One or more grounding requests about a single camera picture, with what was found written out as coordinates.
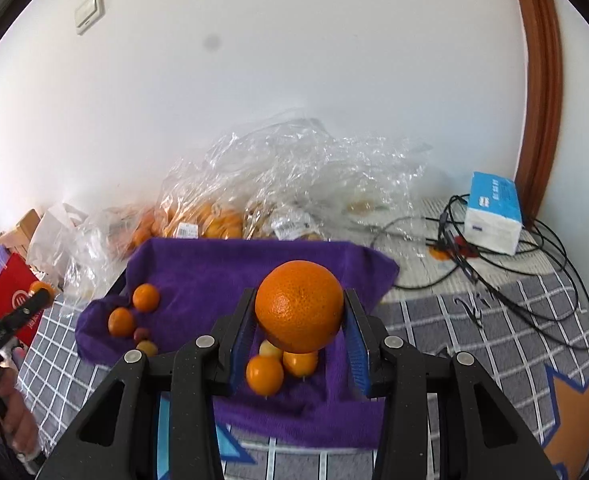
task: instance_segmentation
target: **white wall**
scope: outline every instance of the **white wall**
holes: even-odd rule
[[[305,107],[336,136],[434,145],[432,192],[512,176],[525,102],[517,0],[34,0],[0,43],[0,229],[33,206],[156,197],[179,156]]]
[[[589,26],[555,0],[563,41],[561,133],[540,217],[564,241],[589,291]]]

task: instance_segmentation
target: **red bag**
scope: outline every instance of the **red bag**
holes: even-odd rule
[[[0,274],[0,319],[26,302],[30,285],[36,281],[36,276],[23,258],[12,253]],[[17,337],[23,344],[30,346],[32,343],[42,313],[40,311],[34,314],[27,325],[17,332]]]

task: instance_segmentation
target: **wooden door frame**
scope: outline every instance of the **wooden door frame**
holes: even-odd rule
[[[554,0],[519,0],[527,45],[524,135],[515,183],[524,222],[535,218],[555,160],[563,101],[561,34]]]

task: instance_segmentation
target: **metal screw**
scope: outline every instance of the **metal screw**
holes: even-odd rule
[[[214,345],[214,337],[211,335],[201,335],[196,338],[196,345],[199,348],[210,348],[210,346]]]
[[[475,362],[475,358],[472,354],[468,354],[468,352],[459,352],[457,354],[457,361],[463,366],[470,366]]]
[[[128,364],[136,363],[141,359],[141,352],[139,350],[130,350],[124,355],[124,361]]]
[[[403,339],[397,337],[396,335],[389,335],[383,340],[383,344],[385,344],[388,348],[401,348],[403,346]]]

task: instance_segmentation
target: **cardboard box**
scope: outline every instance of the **cardboard box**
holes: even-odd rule
[[[28,246],[32,235],[40,221],[39,214],[34,209],[31,209],[18,221],[17,226],[12,231],[0,234],[0,244],[25,258],[28,256]]]

